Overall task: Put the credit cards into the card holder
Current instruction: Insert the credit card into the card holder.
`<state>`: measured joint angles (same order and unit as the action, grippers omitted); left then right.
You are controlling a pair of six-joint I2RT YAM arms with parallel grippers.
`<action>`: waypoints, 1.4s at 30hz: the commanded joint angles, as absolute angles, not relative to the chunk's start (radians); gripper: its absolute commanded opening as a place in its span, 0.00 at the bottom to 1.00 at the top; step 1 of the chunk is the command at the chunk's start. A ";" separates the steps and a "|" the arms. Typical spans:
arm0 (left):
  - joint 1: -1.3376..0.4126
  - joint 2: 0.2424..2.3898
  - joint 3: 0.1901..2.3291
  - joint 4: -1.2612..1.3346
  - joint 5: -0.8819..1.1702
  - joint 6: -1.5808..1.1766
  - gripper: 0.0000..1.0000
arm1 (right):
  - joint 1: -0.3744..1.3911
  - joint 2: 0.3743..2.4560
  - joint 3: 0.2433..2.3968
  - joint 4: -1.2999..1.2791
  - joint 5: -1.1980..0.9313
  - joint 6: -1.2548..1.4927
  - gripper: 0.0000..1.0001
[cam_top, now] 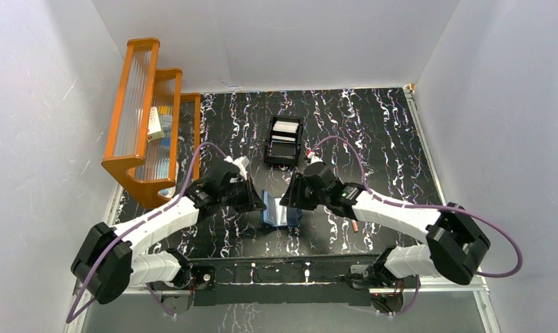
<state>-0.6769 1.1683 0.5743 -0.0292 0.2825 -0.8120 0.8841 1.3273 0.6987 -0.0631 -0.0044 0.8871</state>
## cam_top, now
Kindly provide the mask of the blue leather card holder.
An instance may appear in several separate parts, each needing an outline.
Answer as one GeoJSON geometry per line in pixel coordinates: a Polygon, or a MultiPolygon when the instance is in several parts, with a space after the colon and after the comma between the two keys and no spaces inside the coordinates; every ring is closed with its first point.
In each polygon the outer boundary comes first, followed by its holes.
{"type": "Polygon", "coordinates": [[[269,192],[261,192],[263,203],[266,208],[261,212],[260,222],[271,228],[297,227],[303,217],[300,209],[286,207],[279,204],[280,199],[275,198],[269,192]]]}

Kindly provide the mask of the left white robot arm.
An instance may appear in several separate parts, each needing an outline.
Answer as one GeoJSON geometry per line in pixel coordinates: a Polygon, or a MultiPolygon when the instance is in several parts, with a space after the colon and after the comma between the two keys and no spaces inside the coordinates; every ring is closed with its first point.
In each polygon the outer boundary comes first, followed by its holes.
{"type": "Polygon", "coordinates": [[[71,272],[104,305],[128,287],[165,282],[176,289],[189,286],[193,265],[175,249],[147,255],[158,241],[191,228],[223,207],[238,213],[266,208],[247,173],[245,156],[223,162],[191,183],[167,204],[114,227],[104,222],[88,232],[71,272]]]}

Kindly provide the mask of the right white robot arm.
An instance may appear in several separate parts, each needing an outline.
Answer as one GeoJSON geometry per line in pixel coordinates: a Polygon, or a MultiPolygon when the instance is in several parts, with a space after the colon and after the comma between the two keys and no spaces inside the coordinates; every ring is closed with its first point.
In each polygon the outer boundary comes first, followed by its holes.
{"type": "Polygon", "coordinates": [[[364,185],[341,181],[323,162],[294,172],[279,203],[301,210],[323,205],[337,216],[385,226],[418,241],[384,250],[372,267],[351,274],[355,284],[393,287],[408,276],[430,275],[468,285],[490,248],[474,220],[456,207],[414,208],[399,200],[377,199],[364,185]]]}

